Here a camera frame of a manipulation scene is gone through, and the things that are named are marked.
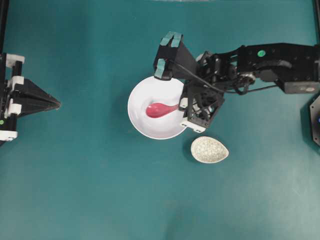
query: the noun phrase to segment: green sticker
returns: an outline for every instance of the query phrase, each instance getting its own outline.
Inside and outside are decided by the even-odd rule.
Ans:
[[[160,42],[160,45],[161,45],[161,46],[166,46],[166,45],[169,43],[169,41],[173,38],[174,34],[175,34],[175,33],[174,33],[173,31],[168,32],[168,33],[165,35],[165,37],[162,38],[162,40],[161,40],[161,42]]]
[[[173,40],[171,42],[171,47],[172,48],[179,47],[181,37],[182,37],[181,33],[177,33],[177,32],[174,33],[174,37],[173,37]]]
[[[158,59],[158,64],[156,65],[156,70],[154,73],[154,76],[157,77],[158,79],[162,78],[162,74],[164,73],[165,70],[165,65],[166,62],[163,58]]]
[[[258,57],[262,58],[266,55],[266,51],[265,50],[260,50],[258,51]]]

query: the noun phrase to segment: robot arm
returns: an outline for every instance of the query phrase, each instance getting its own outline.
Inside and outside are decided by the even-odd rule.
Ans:
[[[3,52],[9,0],[0,0],[0,146],[18,136],[17,118],[58,109],[60,102],[22,76],[24,56]],[[6,79],[6,68],[12,69]]]
[[[159,80],[185,80],[179,102],[179,110],[184,111],[181,125],[201,133],[210,126],[225,94],[245,95],[273,87],[285,94],[317,93],[319,60],[318,45],[288,43],[241,46],[220,54],[206,51],[194,59],[183,35],[169,32],[161,40],[153,66]],[[250,89],[256,78],[275,84]]]

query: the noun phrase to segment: green tabletop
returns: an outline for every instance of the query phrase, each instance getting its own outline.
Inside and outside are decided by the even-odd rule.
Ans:
[[[320,238],[313,95],[226,95],[201,135],[153,140],[132,126],[129,94],[168,31],[195,57],[317,43],[312,0],[12,0],[4,51],[62,107],[19,119],[0,148],[1,240]],[[198,136],[229,157],[195,161]]]

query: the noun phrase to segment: white bowl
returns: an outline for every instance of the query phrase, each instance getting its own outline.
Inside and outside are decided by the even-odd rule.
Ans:
[[[184,84],[172,78],[161,81],[148,77],[132,90],[128,100],[128,115],[132,125],[143,135],[152,139],[170,139],[186,128],[180,126],[184,112],[175,110],[159,118],[147,116],[146,109],[152,103],[173,106],[179,103]]]

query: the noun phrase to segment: red spoon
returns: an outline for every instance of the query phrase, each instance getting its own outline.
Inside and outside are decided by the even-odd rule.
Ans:
[[[148,117],[156,119],[177,110],[178,107],[179,107],[179,104],[174,106],[168,106],[168,105],[156,102],[156,103],[150,104],[146,108],[145,113]]]

